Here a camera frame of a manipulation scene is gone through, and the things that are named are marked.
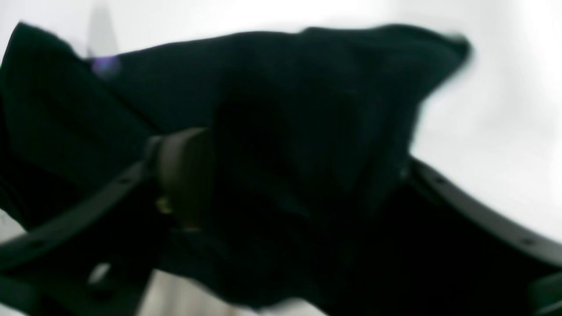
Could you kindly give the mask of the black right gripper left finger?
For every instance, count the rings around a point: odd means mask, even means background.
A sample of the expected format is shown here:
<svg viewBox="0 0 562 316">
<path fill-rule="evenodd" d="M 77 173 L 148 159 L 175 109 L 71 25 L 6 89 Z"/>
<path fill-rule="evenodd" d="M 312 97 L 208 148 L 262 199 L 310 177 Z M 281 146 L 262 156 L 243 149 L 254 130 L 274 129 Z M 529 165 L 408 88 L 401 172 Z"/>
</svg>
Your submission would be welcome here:
<svg viewBox="0 0 562 316">
<path fill-rule="evenodd" d="M 212 179 L 209 128 L 151 138 L 95 194 L 1 244 L 1 304 L 27 316 L 134 316 L 167 234 L 202 222 Z"/>
</svg>

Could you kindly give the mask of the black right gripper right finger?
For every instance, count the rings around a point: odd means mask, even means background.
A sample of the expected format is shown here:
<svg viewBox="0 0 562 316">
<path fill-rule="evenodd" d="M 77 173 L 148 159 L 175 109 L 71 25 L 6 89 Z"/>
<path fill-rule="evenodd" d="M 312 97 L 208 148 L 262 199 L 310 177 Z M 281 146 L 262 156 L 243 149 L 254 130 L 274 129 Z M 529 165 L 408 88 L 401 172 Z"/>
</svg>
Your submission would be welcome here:
<svg viewBox="0 0 562 316">
<path fill-rule="evenodd" d="M 561 244 L 412 159 L 395 233 L 412 316 L 559 316 Z"/>
</svg>

